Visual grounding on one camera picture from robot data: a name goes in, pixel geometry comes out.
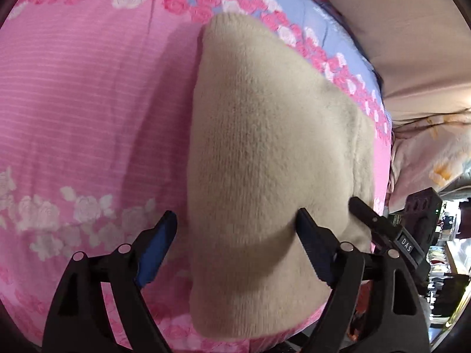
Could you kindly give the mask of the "cream knit sweater black hearts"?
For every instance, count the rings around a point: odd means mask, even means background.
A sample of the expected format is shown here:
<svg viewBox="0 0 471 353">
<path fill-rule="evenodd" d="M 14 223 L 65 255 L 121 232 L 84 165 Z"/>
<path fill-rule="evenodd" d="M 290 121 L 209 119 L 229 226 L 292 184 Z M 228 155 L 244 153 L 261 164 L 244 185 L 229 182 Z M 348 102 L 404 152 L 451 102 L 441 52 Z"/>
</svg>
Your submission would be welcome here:
<svg viewBox="0 0 471 353">
<path fill-rule="evenodd" d="M 190 313 L 210 339 L 276 335 L 330 294 L 295 236 L 298 209 L 370 248 L 348 201 L 374 201 L 375 127 L 253 17 L 215 16 L 202 49 L 188 160 Z"/>
</svg>

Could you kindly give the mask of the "floral pillow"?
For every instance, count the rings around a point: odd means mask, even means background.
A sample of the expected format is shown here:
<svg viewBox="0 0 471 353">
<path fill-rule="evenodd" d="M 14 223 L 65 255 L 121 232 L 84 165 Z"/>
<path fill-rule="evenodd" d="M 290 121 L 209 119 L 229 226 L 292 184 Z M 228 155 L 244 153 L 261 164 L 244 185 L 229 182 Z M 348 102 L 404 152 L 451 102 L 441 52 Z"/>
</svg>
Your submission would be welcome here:
<svg viewBox="0 0 471 353">
<path fill-rule="evenodd" d="M 470 110 L 429 116 L 394 130 L 387 207 L 403 209 L 406 198 L 440 192 L 470 172 Z"/>
</svg>

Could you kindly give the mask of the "beige curtain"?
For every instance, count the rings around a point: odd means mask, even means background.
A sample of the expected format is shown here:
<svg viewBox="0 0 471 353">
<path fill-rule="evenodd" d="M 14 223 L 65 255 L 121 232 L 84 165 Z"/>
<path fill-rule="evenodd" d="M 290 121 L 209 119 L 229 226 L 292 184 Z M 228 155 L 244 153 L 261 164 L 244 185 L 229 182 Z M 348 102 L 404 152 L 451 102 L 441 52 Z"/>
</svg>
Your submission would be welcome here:
<svg viewBox="0 0 471 353">
<path fill-rule="evenodd" d="M 453 0 L 329 0 L 382 79 L 395 124 L 470 110 L 470 28 Z"/>
</svg>

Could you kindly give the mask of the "pink blue floral bedsheet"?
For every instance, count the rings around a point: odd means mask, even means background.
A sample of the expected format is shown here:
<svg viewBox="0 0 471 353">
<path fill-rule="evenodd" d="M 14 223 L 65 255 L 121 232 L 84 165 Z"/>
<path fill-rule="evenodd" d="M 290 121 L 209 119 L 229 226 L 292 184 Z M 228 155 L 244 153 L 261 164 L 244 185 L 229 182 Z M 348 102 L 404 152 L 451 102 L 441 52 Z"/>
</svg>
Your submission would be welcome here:
<svg viewBox="0 0 471 353">
<path fill-rule="evenodd" d="M 262 21 L 376 124 L 374 207 L 391 122 L 378 79 L 327 0 L 14 0 L 1 26 L 1 302 L 42 341 L 72 254 L 182 213 L 200 30 Z"/>
</svg>

